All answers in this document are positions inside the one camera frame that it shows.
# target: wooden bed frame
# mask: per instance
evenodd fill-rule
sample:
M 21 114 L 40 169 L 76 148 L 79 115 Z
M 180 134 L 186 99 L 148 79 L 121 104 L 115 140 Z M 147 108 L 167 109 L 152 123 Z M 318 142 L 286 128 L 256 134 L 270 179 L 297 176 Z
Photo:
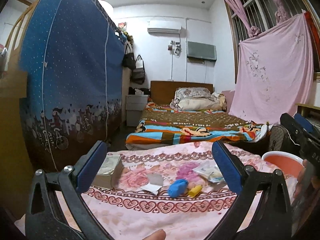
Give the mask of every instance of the wooden bed frame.
M 207 88 L 210 93 L 214 92 L 212 84 L 175 81 L 151 81 L 151 99 L 158 105 L 169 105 L 174 98 L 176 89 L 184 87 L 204 87 Z

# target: drawer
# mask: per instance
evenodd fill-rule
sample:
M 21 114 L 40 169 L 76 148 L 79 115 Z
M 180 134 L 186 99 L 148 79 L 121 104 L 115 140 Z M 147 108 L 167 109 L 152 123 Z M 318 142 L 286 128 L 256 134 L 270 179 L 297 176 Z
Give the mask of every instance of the drawer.
M 125 109 L 126 110 L 137 110 L 137 111 L 142 111 L 146 107 L 146 103 L 139 103 L 139 104 L 134 104 L 134 103 L 126 103 L 125 104 Z
M 126 103 L 148 103 L 148 95 L 127 95 Z
M 127 110 L 127 126 L 137 127 L 141 120 L 142 111 Z

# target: cardboard box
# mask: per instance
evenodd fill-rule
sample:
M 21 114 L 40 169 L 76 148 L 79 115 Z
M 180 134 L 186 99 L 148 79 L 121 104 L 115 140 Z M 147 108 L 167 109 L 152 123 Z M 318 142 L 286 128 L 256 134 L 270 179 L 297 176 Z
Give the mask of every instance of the cardboard box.
M 117 185 L 122 169 L 121 156 L 107 156 L 94 178 L 92 185 L 112 189 Z

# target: floor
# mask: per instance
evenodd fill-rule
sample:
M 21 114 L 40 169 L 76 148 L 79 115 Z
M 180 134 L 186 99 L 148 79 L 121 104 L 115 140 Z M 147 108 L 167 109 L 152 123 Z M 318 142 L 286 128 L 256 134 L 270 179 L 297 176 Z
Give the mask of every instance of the floor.
M 109 152 L 117 152 L 117 151 L 124 151 L 127 150 L 125 147 L 125 140 L 129 133 L 134 132 L 136 127 L 129 127 L 129 126 L 121 126 L 115 132 L 113 137 L 111 138 L 111 146 L 109 147 Z

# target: pink floral tablecloth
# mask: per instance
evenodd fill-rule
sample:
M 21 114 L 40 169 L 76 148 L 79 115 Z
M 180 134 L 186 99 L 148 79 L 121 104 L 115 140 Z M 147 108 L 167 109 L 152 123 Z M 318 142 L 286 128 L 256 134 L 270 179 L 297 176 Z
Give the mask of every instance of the pink floral tablecloth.
M 258 171 L 272 172 L 277 168 L 258 155 L 226 146 L 245 165 L 250 164 Z M 202 141 L 143 151 L 110 152 L 109 155 L 121 155 L 124 164 L 118 186 L 113 190 L 90 187 L 82 198 L 116 240 L 141 240 L 161 228 L 166 231 L 167 240 L 204 239 L 236 198 L 225 183 L 211 184 L 192 171 L 212 160 L 211 147 L 211 142 Z M 164 178 L 164 187 L 158 196 L 140 189 L 148 183 L 147 175 L 151 173 L 162 174 Z M 202 185 L 202 193 L 195 198 L 170 198 L 167 189 L 176 179 L 187 179 L 189 188 Z M 286 182 L 292 196 L 296 179 L 286 176 Z M 62 194 L 57 192 L 57 196 L 69 224 L 78 229 Z M 260 196 L 261 193 L 257 193 L 240 230 L 249 225 Z M 17 224 L 24 229 L 22 220 Z

